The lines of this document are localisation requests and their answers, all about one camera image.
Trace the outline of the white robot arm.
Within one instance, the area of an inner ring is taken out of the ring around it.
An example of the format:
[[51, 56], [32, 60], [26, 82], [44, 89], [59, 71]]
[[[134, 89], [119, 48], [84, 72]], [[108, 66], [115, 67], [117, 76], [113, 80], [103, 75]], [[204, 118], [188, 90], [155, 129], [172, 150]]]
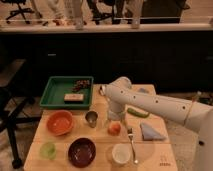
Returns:
[[120, 77], [104, 89], [109, 114], [120, 114], [126, 105], [166, 118], [198, 134], [193, 171], [213, 171], [213, 106], [149, 93], [137, 92], [127, 77]]

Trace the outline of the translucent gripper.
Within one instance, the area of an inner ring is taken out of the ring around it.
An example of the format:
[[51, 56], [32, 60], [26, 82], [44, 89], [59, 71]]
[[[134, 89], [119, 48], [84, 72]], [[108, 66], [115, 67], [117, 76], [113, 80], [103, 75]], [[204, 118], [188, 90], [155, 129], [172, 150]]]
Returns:
[[107, 120], [109, 122], [119, 121], [124, 127], [127, 127], [126, 113], [125, 112], [115, 113], [115, 112], [108, 110], [107, 111]]

